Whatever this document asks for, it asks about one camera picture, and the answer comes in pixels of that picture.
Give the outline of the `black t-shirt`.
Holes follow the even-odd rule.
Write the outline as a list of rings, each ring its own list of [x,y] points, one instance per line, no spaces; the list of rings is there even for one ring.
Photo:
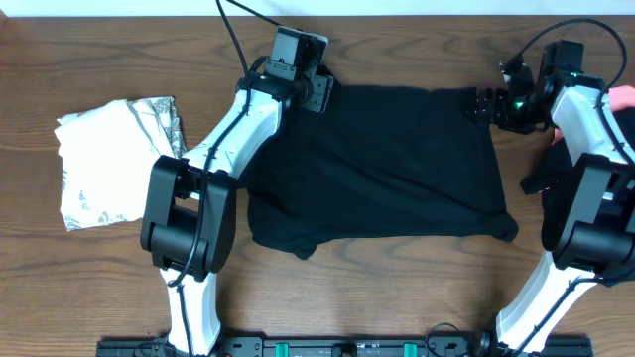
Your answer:
[[[322,113],[289,113],[241,176],[254,242],[305,260],[347,238],[514,240],[476,104],[473,87],[350,85]]]

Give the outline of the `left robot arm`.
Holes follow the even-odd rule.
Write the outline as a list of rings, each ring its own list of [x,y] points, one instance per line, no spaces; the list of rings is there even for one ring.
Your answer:
[[[152,166],[140,235],[169,295],[171,329],[150,352],[209,356],[220,335],[216,275],[236,229],[238,180],[292,109],[322,113],[334,79],[324,65],[328,39],[278,26],[272,52],[254,61],[234,102],[195,148]]]

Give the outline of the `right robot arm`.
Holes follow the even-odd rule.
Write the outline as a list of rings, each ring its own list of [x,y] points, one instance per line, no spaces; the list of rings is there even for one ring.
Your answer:
[[[483,332],[473,356],[589,356],[551,332],[589,289],[634,278],[634,150],[604,81],[582,71],[584,46],[560,40],[534,77],[521,56],[502,64],[505,90],[480,88],[472,120],[517,134],[560,130],[572,170],[544,196],[544,252],[515,299]]]

